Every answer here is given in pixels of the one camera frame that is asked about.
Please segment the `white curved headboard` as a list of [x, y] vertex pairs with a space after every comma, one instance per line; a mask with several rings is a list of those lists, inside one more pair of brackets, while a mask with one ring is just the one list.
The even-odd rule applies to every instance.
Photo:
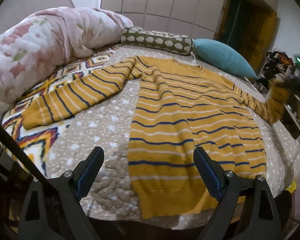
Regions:
[[72, 0], [4, 0], [0, 6], [0, 35], [34, 12], [57, 7], [75, 5]]

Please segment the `colourful geometric patterned blanket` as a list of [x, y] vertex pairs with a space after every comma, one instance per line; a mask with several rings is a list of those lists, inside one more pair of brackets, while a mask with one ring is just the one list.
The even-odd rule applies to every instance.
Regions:
[[81, 79], [104, 67], [120, 45], [106, 46], [85, 59], [58, 67], [47, 79], [26, 91], [1, 121], [37, 168], [46, 175], [49, 150], [76, 113], [90, 103], [79, 89]]

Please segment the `olive hedgehog bolster pillow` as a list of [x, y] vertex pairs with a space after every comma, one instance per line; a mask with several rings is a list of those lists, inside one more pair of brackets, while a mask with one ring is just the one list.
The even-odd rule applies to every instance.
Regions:
[[193, 39], [187, 35], [178, 35], [141, 27], [126, 27], [121, 33], [122, 44], [158, 49], [188, 56], [194, 49]]

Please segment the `cluttered white shelf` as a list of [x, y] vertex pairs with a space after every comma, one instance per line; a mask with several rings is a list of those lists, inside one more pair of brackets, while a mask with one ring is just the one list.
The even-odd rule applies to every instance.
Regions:
[[296, 115], [297, 126], [300, 128], [300, 55], [288, 57], [285, 52], [269, 51], [262, 70], [255, 81], [257, 89], [264, 89], [269, 94], [272, 85], [281, 83], [290, 92], [286, 106]]

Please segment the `yellow striped knit sweater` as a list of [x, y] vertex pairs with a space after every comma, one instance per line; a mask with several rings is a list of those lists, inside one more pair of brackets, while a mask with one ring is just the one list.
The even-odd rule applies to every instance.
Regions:
[[128, 80], [140, 90], [128, 142], [128, 171], [144, 219], [199, 213], [216, 206], [193, 162], [202, 147], [226, 170], [245, 177], [266, 172], [266, 150], [249, 110], [269, 124], [286, 102], [260, 102], [202, 66], [134, 56], [80, 80], [85, 110], [120, 92]]

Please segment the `teal cushion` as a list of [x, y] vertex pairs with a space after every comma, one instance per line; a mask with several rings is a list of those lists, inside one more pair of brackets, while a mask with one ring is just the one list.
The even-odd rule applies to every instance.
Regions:
[[193, 42], [197, 55], [214, 67], [234, 76], [257, 78], [246, 59], [230, 46], [206, 38], [195, 39]]

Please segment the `pink floral fleece blanket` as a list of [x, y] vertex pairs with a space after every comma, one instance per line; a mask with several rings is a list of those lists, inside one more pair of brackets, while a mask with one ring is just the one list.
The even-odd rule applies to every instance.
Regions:
[[120, 40], [133, 22], [93, 8], [58, 7], [35, 12], [0, 35], [0, 115], [58, 66], [93, 55]]

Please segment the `beige quilted heart bedspread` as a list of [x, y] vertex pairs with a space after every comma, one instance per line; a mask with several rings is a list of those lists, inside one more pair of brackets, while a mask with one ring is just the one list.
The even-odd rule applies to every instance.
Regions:
[[[21, 114], [41, 94], [134, 55], [175, 58], [185, 64], [200, 64], [231, 80], [258, 100], [265, 101], [248, 80], [225, 73], [200, 60], [198, 56], [181, 56], [133, 46], [119, 47], [99, 49], [86, 60], [59, 68], [7, 111], [2, 117], [1, 125], [48, 178], [73, 170], [95, 146], [104, 149], [104, 164], [90, 193], [81, 201], [83, 210], [89, 217], [98, 220], [132, 220], [173, 230], [203, 226], [211, 217], [213, 209], [195, 215], [141, 219], [138, 198], [130, 184], [127, 159], [129, 129], [138, 100], [139, 80], [128, 81], [118, 95], [68, 120], [29, 130], [23, 128]], [[281, 122], [270, 126], [253, 111], [249, 111], [259, 126], [265, 143], [267, 182], [276, 197], [300, 174], [300, 144]]]

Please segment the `dark wooden door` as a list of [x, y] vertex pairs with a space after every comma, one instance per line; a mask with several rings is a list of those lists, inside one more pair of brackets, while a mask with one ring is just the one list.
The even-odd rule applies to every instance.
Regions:
[[258, 74], [276, 22], [277, 12], [257, 0], [226, 0], [216, 40], [240, 53]]

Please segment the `white wardrobe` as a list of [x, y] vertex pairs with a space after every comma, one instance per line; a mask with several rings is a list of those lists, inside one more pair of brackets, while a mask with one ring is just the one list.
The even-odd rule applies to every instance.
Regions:
[[147, 30], [213, 39], [224, 0], [101, 0], [101, 8]]

